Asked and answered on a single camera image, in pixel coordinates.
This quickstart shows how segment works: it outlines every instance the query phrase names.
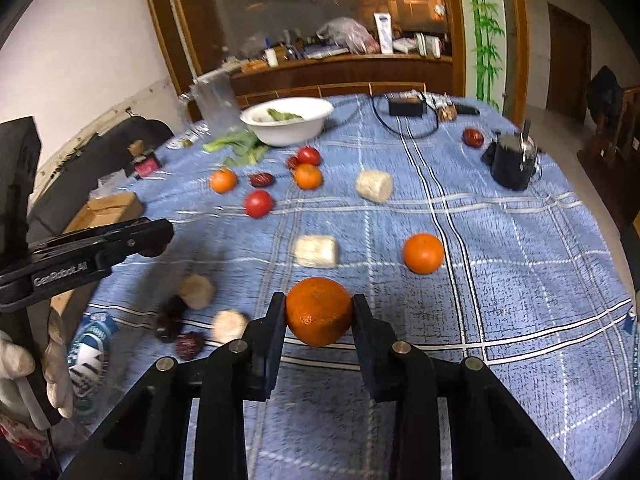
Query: red tomato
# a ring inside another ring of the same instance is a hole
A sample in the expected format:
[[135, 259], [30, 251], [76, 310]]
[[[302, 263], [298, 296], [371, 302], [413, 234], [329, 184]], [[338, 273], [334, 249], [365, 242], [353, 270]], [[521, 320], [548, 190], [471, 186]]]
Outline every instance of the red tomato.
[[318, 166], [322, 158], [320, 152], [311, 146], [303, 146], [298, 150], [298, 160], [300, 164], [313, 164]]
[[273, 198], [263, 189], [249, 193], [244, 199], [244, 210], [251, 218], [265, 216], [273, 207]]

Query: screw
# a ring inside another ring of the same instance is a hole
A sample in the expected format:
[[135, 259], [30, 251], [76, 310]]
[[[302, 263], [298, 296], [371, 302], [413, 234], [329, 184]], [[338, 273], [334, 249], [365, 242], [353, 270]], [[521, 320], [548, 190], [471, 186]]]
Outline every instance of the screw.
[[156, 361], [156, 368], [161, 372], [166, 372], [174, 367], [174, 360], [170, 357], [162, 357]]
[[469, 370], [473, 370], [475, 372], [481, 370], [483, 365], [484, 363], [477, 357], [469, 357], [465, 361], [465, 366], [469, 368]]
[[240, 352], [244, 352], [248, 348], [248, 344], [244, 339], [234, 339], [231, 343], [229, 343], [229, 350], [231, 350], [234, 354], [239, 354]]
[[391, 348], [396, 354], [408, 354], [411, 351], [411, 345], [407, 341], [396, 341]]

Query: white box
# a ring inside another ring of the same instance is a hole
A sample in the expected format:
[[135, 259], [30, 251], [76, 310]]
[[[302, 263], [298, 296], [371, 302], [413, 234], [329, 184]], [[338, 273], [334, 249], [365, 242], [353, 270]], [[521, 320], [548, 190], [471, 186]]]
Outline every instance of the white box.
[[400, 38], [399, 40], [394, 40], [394, 49], [408, 54], [409, 51], [416, 49], [415, 40], [412, 40], [411, 38]]
[[391, 33], [391, 14], [388, 12], [374, 12], [373, 17], [378, 27], [378, 39], [380, 40], [380, 52], [393, 54], [394, 38]]
[[425, 36], [425, 42], [427, 43], [427, 52], [433, 54], [433, 57], [439, 59], [441, 57], [440, 53], [440, 38], [437, 36]]

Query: bamboo painting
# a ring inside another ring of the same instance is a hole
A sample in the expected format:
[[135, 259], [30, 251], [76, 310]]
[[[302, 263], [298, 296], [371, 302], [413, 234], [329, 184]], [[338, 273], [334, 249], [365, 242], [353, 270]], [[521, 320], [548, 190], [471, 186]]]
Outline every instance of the bamboo painting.
[[504, 70], [502, 58], [495, 46], [495, 37], [504, 36], [498, 20], [498, 5], [490, 0], [471, 0], [474, 17], [476, 47], [476, 97], [495, 108], [500, 105], [492, 98], [495, 79]]

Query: white bowl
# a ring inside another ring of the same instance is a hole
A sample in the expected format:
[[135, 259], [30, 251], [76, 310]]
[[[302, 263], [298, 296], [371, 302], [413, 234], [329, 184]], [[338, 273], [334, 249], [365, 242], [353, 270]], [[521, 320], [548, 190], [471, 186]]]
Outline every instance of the white bowl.
[[[267, 113], [268, 108], [279, 112], [297, 114], [302, 119], [274, 121]], [[334, 111], [334, 106], [326, 99], [316, 97], [287, 97], [247, 108], [240, 114], [240, 120], [255, 132], [255, 135], [270, 146], [290, 146], [299, 144], [322, 132], [324, 120]]]

